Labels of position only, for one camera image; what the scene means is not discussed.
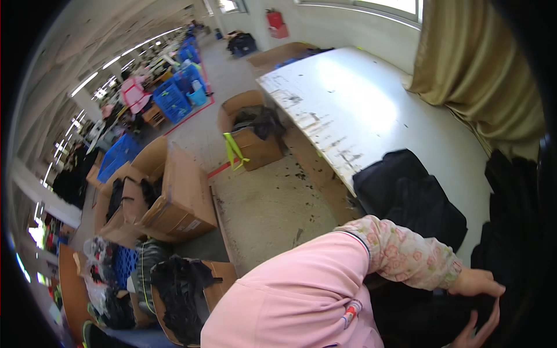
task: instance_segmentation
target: woman in pink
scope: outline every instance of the woman in pink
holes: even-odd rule
[[[203,348],[367,347],[382,348],[363,279],[377,272],[406,285],[474,296],[499,297],[505,288],[491,272],[462,266],[452,249],[435,238],[368,215],[337,227],[257,266],[219,301],[201,332]],[[499,323],[499,302],[471,338],[477,319],[453,347],[474,348]]]

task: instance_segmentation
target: yellow strap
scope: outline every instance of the yellow strap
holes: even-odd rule
[[[143,274],[143,247],[144,247],[145,243],[141,244],[141,280],[143,283],[143,295],[145,295],[145,304],[147,304],[147,308],[149,309],[149,311],[151,311],[151,313],[157,315],[149,306],[149,300],[147,299],[147,291],[145,290],[145,275]]]
[[[223,133],[223,135],[224,143],[226,144],[226,154],[228,155],[228,160],[230,161],[232,170],[240,168],[241,166],[243,166],[244,162],[249,162],[249,158],[244,158],[242,156],[242,152],[240,151],[238,144],[236,144],[236,142],[234,141],[232,135],[230,133]],[[234,168],[234,153],[236,153],[236,156],[238,156],[238,158],[240,159],[240,164],[236,168]]]

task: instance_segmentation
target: hand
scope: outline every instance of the hand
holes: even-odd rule
[[[505,287],[493,280],[490,271],[462,267],[462,272],[448,291],[452,295],[476,296],[486,293],[500,297],[505,293]]]
[[[487,338],[493,333],[493,330],[499,325],[499,298],[495,300],[491,316],[478,331],[477,335],[472,338],[476,321],[478,320],[478,312],[472,311],[470,314],[470,321],[462,330],[462,332],[455,338],[450,348],[480,348]]]

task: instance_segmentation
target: label on box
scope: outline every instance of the label on box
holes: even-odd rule
[[[194,220],[187,227],[186,226],[180,226],[180,227],[178,227],[177,230],[188,232],[188,231],[191,231],[192,229],[194,229],[195,227],[198,227],[200,224],[201,224],[201,221]]]
[[[201,221],[199,221],[199,220],[194,220],[194,221],[192,221],[191,224],[189,224],[189,226],[185,229],[185,231],[186,231],[186,232],[187,232],[187,231],[191,231],[192,229],[194,229],[195,227],[197,227],[197,226],[199,226],[199,225],[201,225]]]

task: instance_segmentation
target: beige curtain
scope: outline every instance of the beige curtain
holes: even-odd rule
[[[446,105],[488,154],[535,159],[545,123],[526,59],[488,0],[425,0],[410,92]]]

